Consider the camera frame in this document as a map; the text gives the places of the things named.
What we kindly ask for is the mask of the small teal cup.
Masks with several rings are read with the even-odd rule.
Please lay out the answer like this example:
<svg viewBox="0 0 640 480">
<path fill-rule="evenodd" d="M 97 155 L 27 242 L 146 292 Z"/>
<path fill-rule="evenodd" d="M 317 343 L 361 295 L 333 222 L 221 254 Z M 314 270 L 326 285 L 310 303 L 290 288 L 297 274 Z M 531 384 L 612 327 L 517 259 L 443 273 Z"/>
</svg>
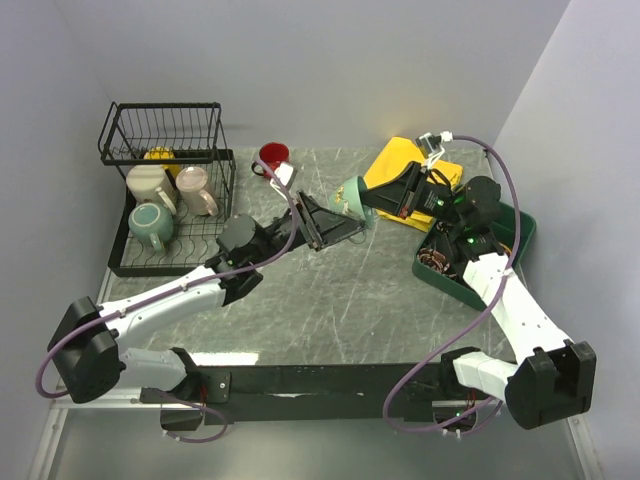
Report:
<svg viewBox="0 0 640 480">
<path fill-rule="evenodd" d="M 367 191 L 367 185 L 360 176 L 346 180 L 329 198 L 329 209 L 338 214 L 363 221 L 367 229 L 375 224 L 374 209 L 365 205 L 361 195 Z"/>
</svg>

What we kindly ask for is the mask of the red mug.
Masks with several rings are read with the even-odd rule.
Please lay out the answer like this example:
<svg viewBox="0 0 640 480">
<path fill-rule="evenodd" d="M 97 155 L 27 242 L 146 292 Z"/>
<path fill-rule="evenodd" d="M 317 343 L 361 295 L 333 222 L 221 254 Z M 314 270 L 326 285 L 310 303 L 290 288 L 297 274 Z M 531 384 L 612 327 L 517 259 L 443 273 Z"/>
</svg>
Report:
<svg viewBox="0 0 640 480">
<path fill-rule="evenodd" d="M 270 142 L 259 149 L 258 157 L 272 172 L 275 172 L 281 164 L 289 161 L 289 148 L 283 143 Z M 251 171 L 260 177 L 271 177 L 257 161 L 251 164 Z"/>
</svg>

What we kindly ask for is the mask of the pink mug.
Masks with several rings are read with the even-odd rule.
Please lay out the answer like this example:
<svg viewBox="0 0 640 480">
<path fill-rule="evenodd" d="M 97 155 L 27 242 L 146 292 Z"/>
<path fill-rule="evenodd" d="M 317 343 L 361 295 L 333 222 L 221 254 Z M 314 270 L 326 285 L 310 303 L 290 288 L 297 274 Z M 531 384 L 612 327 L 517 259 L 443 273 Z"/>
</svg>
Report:
<svg viewBox="0 0 640 480">
<path fill-rule="evenodd" d="M 218 202 L 211 187 L 209 173 L 198 166 L 189 166 L 180 171 L 176 186 L 183 202 L 191 214 L 217 217 L 220 213 Z"/>
</svg>

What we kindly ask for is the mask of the speckled teal mug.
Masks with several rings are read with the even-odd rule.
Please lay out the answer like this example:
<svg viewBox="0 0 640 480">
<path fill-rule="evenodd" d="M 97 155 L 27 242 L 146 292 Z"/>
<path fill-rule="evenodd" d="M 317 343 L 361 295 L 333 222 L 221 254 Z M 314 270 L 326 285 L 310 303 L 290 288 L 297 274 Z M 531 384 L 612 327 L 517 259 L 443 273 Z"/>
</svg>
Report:
<svg viewBox="0 0 640 480">
<path fill-rule="evenodd" d="M 174 224 L 170 211 L 158 203 L 137 205 L 128 217 L 131 234 L 156 253 L 164 253 L 172 239 Z"/>
</svg>

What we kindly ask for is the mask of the yellow enamel mug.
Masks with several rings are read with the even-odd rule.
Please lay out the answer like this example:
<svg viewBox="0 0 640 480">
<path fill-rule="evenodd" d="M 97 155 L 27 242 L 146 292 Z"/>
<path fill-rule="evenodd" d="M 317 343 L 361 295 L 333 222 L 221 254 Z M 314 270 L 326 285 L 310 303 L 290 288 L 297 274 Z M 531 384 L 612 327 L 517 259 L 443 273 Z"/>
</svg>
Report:
<svg viewBox="0 0 640 480">
<path fill-rule="evenodd" d="M 164 146 L 152 147 L 143 156 L 143 161 L 147 164 L 151 164 L 153 161 L 159 161 L 159 160 L 166 161 L 166 160 L 176 160 L 176 159 L 177 157 L 175 156 L 173 150 Z M 179 175 L 183 167 L 183 165 L 180 163 L 166 163 L 166 162 L 161 163 L 160 166 L 164 169 L 164 171 L 167 174 L 170 175 L 170 179 L 172 181 L 175 181 L 177 179 L 177 176 Z"/>
</svg>

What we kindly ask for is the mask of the floral mug green inside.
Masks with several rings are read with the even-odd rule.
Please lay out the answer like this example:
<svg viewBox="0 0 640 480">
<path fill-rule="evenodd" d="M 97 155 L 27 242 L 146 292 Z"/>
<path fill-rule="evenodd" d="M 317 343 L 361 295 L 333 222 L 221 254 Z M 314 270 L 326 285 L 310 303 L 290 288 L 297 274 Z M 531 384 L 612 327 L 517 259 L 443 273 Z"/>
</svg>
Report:
<svg viewBox="0 0 640 480">
<path fill-rule="evenodd" d="M 138 204 L 158 203 L 177 213 L 177 193 L 161 165 L 133 166 L 126 175 L 126 185 Z"/>
</svg>

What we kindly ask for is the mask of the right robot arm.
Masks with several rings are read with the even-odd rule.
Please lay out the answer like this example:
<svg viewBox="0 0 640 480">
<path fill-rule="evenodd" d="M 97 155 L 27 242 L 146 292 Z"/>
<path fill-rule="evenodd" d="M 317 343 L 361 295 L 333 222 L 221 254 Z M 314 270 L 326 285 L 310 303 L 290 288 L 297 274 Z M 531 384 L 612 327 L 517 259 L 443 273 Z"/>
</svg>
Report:
<svg viewBox="0 0 640 480">
<path fill-rule="evenodd" d="M 512 268 L 519 247 L 503 248 L 493 231 L 501 215 L 501 188 L 487 176 L 453 187 L 438 170 L 410 163 L 395 179 L 359 192 L 363 205 L 401 218 L 418 211 L 444 225 L 440 252 L 485 304 L 509 341 L 515 362 L 476 348 L 442 350 L 438 385 L 450 398 L 470 389 L 505 402 L 516 423 L 530 430 L 587 412 L 596 353 L 574 342 L 542 310 Z"/>
</svg>

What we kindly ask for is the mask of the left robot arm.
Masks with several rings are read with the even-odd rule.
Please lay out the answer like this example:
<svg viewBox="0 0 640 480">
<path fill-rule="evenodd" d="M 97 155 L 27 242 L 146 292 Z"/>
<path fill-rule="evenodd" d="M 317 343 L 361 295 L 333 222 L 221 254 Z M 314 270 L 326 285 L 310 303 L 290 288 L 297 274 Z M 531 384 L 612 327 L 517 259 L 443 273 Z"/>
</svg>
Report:
<svg viewBox="0 0 640 480">
<path fill-rule="evenodd" d="M 186 275 L 144 293 L 97 305 L 88 297 L 71 303 L 47 346 L 64 385 L 45 397 L 92 402 L 112 389 L 142 387 L 167 392 L 176 401 L 193 399 L 200 371 L 181 348 L 137 348 L 142 338 L 185 317 L 222 308 L 246 297 L 262 281 L 261 268 L 307 245 L 319 251 L 363 231 L 371 210 L 359 192 L 341 187 L 327 207 L 299 192 L 268 226 L 242 214 L 230 218 L 218 236 L 217 253 Z"/>
</svg>

